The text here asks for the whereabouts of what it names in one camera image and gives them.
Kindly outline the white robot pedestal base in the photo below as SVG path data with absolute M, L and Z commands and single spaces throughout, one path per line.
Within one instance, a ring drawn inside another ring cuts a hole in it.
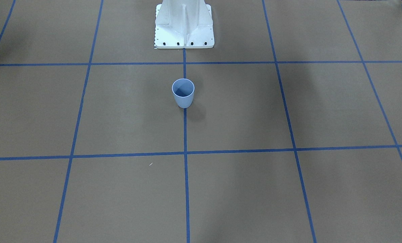
M 212 7 L 204 0 L 163 0 L 156 5 L 154 47 L 213 48 Z

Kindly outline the light blue cup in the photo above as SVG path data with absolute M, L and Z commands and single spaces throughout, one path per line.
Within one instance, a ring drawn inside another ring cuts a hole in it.
M 191 106 L 195 93 L 195 85 L 191 80 L 186 78 L 177 79 L 172 84 L 171 90 L 175 102 L 180 108 L 187 109 Z

